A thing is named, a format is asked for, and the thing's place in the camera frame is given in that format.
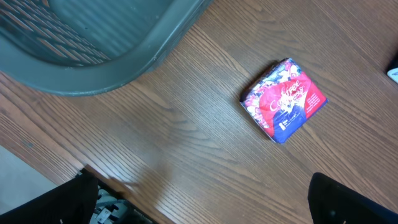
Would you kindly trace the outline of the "purple red snack pack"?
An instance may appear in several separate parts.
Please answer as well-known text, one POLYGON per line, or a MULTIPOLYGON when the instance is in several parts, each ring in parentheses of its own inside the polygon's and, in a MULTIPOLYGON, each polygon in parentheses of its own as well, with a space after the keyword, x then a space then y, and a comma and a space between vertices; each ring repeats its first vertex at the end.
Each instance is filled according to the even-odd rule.
POLYGON ((271 140, 283 144, 328 99, 292 58, 285 58, 254 81, 239 102, 271 140))

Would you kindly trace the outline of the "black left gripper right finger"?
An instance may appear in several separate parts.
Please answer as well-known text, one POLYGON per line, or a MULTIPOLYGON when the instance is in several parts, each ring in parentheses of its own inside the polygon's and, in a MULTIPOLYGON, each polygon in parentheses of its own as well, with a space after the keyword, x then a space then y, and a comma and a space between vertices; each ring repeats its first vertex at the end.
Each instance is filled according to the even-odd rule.
POLYGON ((334 179, 316 172, 308 188, 314 224, 397 223, 397 214, 334 179))

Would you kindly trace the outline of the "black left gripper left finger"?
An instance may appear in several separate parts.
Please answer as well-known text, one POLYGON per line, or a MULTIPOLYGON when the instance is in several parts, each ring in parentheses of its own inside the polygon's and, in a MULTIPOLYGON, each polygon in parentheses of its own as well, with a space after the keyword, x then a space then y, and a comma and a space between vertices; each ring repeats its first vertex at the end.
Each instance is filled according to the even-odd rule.
POLYGON ((98 198, 98 179, 82 174, 1 215, 1 224, 88 224, 98 198))

